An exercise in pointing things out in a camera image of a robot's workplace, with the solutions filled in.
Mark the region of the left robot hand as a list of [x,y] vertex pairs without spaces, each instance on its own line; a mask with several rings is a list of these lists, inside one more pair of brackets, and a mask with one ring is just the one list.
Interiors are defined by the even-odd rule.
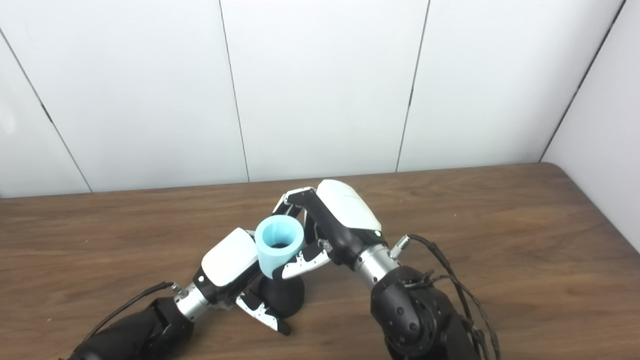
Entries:
[[288,337],[291,327],[266,305],[250,285],[261,275],[254,233],[235,228],[203,256],[187,295],[176,301],[194,322],[208,309],[238,306],[268,328]]

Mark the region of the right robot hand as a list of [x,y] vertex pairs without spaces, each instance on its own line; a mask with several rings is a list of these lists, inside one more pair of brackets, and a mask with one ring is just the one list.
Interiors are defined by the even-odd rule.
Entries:
[[274,280],[289,280],[333,262],[356,272],[372,288],[397,267],[386,254],[381,223],[348,184],[327,178],[318,187],[288,191],[272,212],[292,219],[301,213],[302,249],[272,271]]

